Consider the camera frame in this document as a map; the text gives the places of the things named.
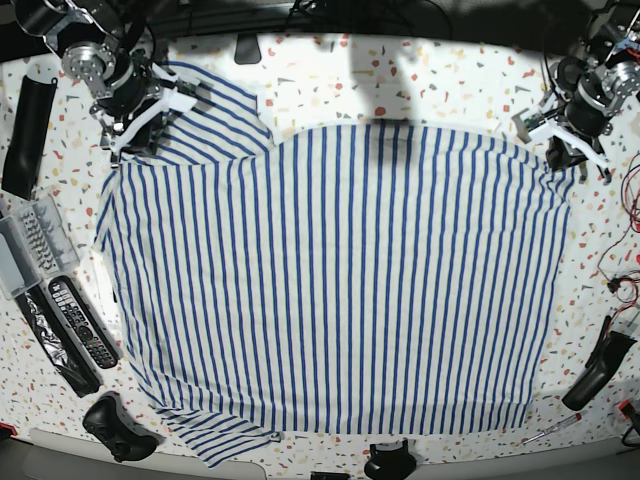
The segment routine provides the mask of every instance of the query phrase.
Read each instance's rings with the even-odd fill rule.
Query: black object
[[[236,41],[236,53],[233,57],[238,65],[255,65],[262,60],[258,37],[254,33],[240,33]]]
[[[9,250],[15,254],[18,246],[13,237],[8,235],[5,240]],[[36,340],[74,392],[79,397],[97,392],[100,388],[100,381],[69,338],[40,286],[36,285],[30,288],[22,295],[18,295],[15,300],[35,334]]]
[[[627,448],[640,448],[640,443],[638,442],[630,442],[629,436],[634,431],[640,435],[640,415],[636,412],[636,409],[633,407],[631,402],[628,400],[623,402],[622,406],[619,407],[620,411],[631,421],[631,426],[627,428],[622,436],[622,444]]]
[[[584,372],[562,398],[562,403],[575,412],[582,410],[604,388],[615,375],[626,353],[636,343],[636,340],[622,333],[611,332],[607,335],[610,324],[611,317],[607,316]]]
[[[13,435],[14,433],[11,429],[0,426],[0,442],[10,439]]]
[[[311,472],[311,480],[349,480],[347,473]]]
[[[31,191],[38,179],[56,85],[55,78],[48,84],[27,76],[22,79],[13,135],[4,162],[2,189],[25,200],[31,200]]]
[[[67,10],[63,0],[13,0],[11,3],[18,23],[34,37],[42,37],[51,30]]]
[[[151,435],[137,435],[122,423],[116,400],[108,394],[89,409],[82,425],[111,451],[118,463],[144,460],[158,446],[158,440]]]
[[[54,278],[49,283],[49,292],[96,364],[103,369],[115,367],[118,354],[71,280],[65,275]]]
[[[582,153],[570,154],[564,142],[557,137],[551,137],[546,157],[549,167],[554,172],[575,167],[587,159]]]
[[[113,96],[98,101],[104,111],[112,117],[126,117],[133,112],[143,101],[147,94],[148,78],[144,68],[139,68],[139,64],[133,62],[127,53],[121,51],[116,61],[116,70],[110,82],[116,82],[127,74],[131,68],[136,75],[129,75],[122,84],[114,89]]]
[[[42,37],[27,35],[17,22],[0,25],[0,45],[11,45],[11,48],[0,50],[0,62],[8,62],[18,58],[34,57],[48,53]]]
[[[611,121],[611,117],[593,108],[589,102],[598,98],[603,106],[609,106],[611,101],[602,91],[601,82],[595,74],[584,75],[580,80],[580,85],[588,94],[589,100],[583,97],[580,90],[576,90],[564,113],[573,128],[582,135],[599,137]]]
[[[379,450],[371,445],[371,458],[364,466],[364,473],[373,480],[403,480],[416,469],[416,459],[409,453],[409,441],[395,450]]]
[[[578,88],[580,77],[586,70],[587,64],[585,61],[571,56],[563,58],[556,71],[558,86],[563,90],[575,92],[576,88]]]

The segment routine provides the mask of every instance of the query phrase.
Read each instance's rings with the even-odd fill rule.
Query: white table
[[[454,127],[517,141],[511,116],[539,101],[543,91],[541,57],[504,47],[434,42],[399,37],[348,35],[260,37],[262,62],[239,66],[233,61],[235,37],[182,39],[170,57],[202,67],[255,91],[261,118],[276,139],[319,125],[362,123],[374,118],[407,119],[417,124]],[[0,148],[8,146],[22,76],[33,64],[58,65],[55,57],[37,57],[0,66],[2,91]],[[108,154],[96,145],[99,125],[88,110],[83,84],[59,72],[38,182],[40,194],[55,195],[82,258],[76,280],[116,340],[121,322],[111,300],[101,259],[90,249]],[[640,108],[630,99],[614,120],[604,148],[613,162],[613,182],[590,178],[575,185],[565,252],[560,264],[547,343],[536,374],[527,427],[470,435],[410,436],[427,463],[469,461],[516,455],[592,442],[622,432],[616,405],[638,396],[640,348],[634,346],[613,381],[588,406],[575,426],[542,441],[521,446],[531,436],[571,412],[560,399],[581,373],[604,316],[617,303],[597,275],[604,249],[628,225],[619,203],[621,178],[640,148]],[[532,148],[543,155],[546,146]],[[16,200],[0,195],[6,213]],[[638,240],[630,235],[605,258],[614,273],[637,267]],[[0,421],[14,424],[21,438],[31,428],[91,439],[81,425],[96,398],[107,390],[122,396],[129,413],[167,438],[160,451],[191,455],[147,406],[126,359],[113,371],[100,371],[98,394],[79,399],[55,373],[17,306],[0,300]],[[245,453],[239,460],[260,464],[269,476],[304,476],[312,470],[340,469],[362,476],[369,444],[398,440],[393,435],[285,433],[281,443]]]

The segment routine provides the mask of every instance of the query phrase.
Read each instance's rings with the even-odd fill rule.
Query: black cylinder
[[[593,98],[598,95],[598,92],[591,91],[593,87],[588,78],[583,78],[581,85],[587,94],[592,95]],[[600,94],[600,97],[602,99],[606,98],[604,94]],[[583,98],[580,89],[576,90],[573,98],[567,104],[565,115],[573,128],[587,137],[600,136],[611,120],[611,117],[604,115],[600,110],[589,105]]]
[[[125,74],[130,61],[129,58],[118,56],[116,72],[109,79],[110,83]],[[142,103],[146,93],[147,82],[144,69],[134,63],[131,76],[120,87],[114,89],[113,97],[99,100],[98,105],[104,108],[108,115],[121,117],[135,110]]]
[[[38,178],[56,85],[55,78],[52,83],[36,82],[27,76],[22,79],[13,135],[4,161],[2,189],[25,200],[31,200],[31,190]]]
[[[66,3],[60,0],[12,0],[12,3],[18,24],[34,37],[45,35],[65,16]]]
[[[576,57],[565,57],[558,64],[556,80],[563,90],[574,92],[580,77],[587,70],[587,64]]]
[[[596,346],[584,372],[562,398],[562,403],[575,412],[582,410],[609,383],[635,343],[631,337],[611,332],[601,345]]]

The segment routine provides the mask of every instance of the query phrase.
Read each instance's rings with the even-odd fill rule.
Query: striped shirt
[[[399,123],[274,145],[255,96],[173,68],[199,103],[107,179],[96,245],[140,388],[195,453],[520,426],[573,174]]]

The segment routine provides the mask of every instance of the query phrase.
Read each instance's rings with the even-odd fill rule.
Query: screwdriver
[[[570,427],[574,423],[579,422],[582,419],[582,413],[576,413],[575,415],[570,416],[569,418],[565,418],[564,420],[560,420],[558,423],[551,425],[549,428],[545,428],[544,430],[540,430],[535,436],[528,438],[522,441],[523,445],[526,445],[529,442],[533,442],[534,440],[538,440],[539,438],[546,437],[552,433],[556,433],[558,430],[563,430],[567,427]]]

